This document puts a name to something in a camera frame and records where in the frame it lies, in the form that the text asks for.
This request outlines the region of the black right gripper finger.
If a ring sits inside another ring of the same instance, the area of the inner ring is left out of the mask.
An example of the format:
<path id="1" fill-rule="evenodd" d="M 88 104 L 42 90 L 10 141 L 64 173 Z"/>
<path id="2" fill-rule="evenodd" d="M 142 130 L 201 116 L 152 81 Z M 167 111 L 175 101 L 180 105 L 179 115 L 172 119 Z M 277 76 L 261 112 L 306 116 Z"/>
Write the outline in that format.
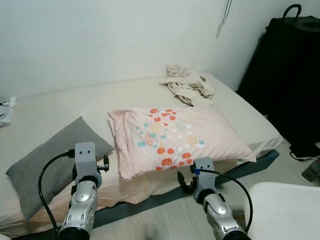
<path id="1" fill-rule="evenodd" d="M 177 180 L 178 180 L 178 183 L 180 185 L 180 189 L 182 190 L 183 194 L 189 195 L 189 194 L 186 193 L 186 185 L 190 183 L 190 181 L 192 180 L 192 177 L 191 178 L 185 178 L 183 173 L 178 170 L 177 171 Z"/>

